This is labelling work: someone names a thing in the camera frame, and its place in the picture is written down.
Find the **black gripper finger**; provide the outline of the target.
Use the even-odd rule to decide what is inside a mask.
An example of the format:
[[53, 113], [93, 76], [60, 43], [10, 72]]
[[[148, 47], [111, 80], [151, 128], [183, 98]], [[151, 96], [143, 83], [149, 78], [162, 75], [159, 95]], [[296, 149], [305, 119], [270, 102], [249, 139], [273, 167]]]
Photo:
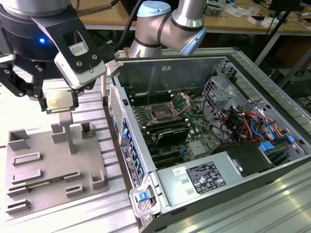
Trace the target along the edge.
[[[31, 74], [32, 82], [28, 83], [18, 76], [13, 70], [15, 66]], [[17, 97], [27, 95], [37, 100], [42, 112], [47, 110], [47, 103], [42, 90], [45, 72], [45, 63], [32, 61], [17, 54], [2, 54], [0, 56], [0, 83]]]
[[74, 109], [79, 107], [78, 97], [80, 95], [83, 95], [86, 90], [92, 90], [94, 85], [95, 85], [95, 82], [96, 82], [96, 80], [91, 81], [90, 83], [88, 83], [87, 85], [85, 85], [79, 89], [71, 89], [72, 96], [73, 96], [73, 108]]

